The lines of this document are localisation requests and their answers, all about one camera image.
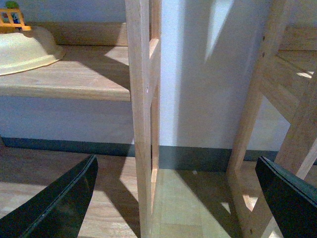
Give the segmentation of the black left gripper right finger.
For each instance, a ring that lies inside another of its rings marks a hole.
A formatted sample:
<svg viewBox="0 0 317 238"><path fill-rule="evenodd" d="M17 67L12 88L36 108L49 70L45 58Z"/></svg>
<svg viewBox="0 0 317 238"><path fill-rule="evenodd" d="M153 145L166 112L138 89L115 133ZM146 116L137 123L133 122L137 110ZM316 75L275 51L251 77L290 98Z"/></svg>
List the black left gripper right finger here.
<svg viewBox="0 0 317 238"><path fill-rule="evenodd" d="M285 238L317 236L317 189L265 157L256 174L264 198Z"/></svg>

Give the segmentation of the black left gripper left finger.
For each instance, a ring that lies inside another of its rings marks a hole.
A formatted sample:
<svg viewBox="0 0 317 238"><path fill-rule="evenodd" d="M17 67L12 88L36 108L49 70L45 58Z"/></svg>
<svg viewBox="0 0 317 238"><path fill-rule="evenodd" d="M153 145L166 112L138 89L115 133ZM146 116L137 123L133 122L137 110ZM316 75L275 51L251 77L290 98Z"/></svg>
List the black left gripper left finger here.
<svg viewBox="0 0 317 238"><path fill-rule="evenodd" d="M2 238L76 238L92 199L98 161L91 155L0 220Z"/></svg>

